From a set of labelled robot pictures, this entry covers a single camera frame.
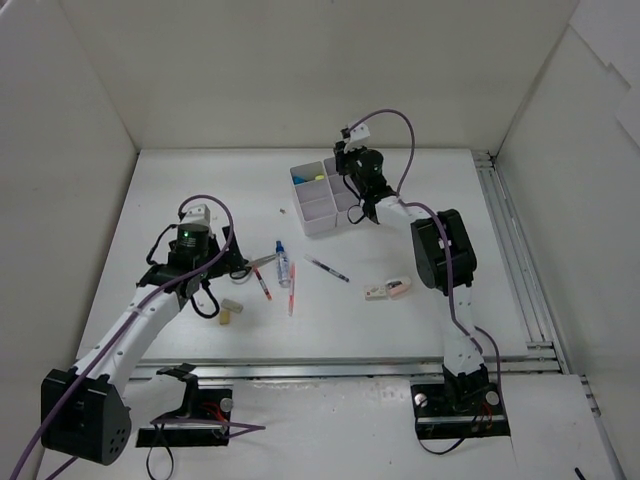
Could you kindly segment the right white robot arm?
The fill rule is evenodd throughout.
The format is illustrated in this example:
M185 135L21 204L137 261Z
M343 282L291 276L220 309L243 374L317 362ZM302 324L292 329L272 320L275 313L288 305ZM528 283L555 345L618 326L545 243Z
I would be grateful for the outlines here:
M420 202L403 200L385 179L384 157L377 150L349 147L342 140L333 154L337 173L350 179L365 217L410 235L422 284L439 292L449 310L441 326L442 398L455 413L477 411L489 389L489 376L470 311L477 257L460 213L435 212Z

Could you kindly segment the clear black gel pen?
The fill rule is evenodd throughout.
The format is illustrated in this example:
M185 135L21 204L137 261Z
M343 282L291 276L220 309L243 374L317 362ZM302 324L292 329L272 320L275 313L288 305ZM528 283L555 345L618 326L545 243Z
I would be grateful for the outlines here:
M308 262L310 262L314 266L322 269L323 271L325 271L325 272L329 273L330 275L338 278L339 280L344 281L346 283L350 282L350 279L346 275L340 273L339 271L337 271L336 269L334 269L331 266L327 265L326 263L321 262L320 260L318 260L318 259L316 259L316 258L314 258L314 257L312 257L310 255L305 255L304 258L305 258L305 260L307 260Z

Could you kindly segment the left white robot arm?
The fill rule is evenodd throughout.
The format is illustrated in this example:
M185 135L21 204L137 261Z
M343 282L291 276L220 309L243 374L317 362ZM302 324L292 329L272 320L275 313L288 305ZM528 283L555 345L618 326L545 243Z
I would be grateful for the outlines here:
M219 244L200 223L177 227L164 263L151 263L133 299L89 354L41 385L43 447L101 465L121 455L138 422L125 399L129 378L161 330L201 286L245 265L232 226Z

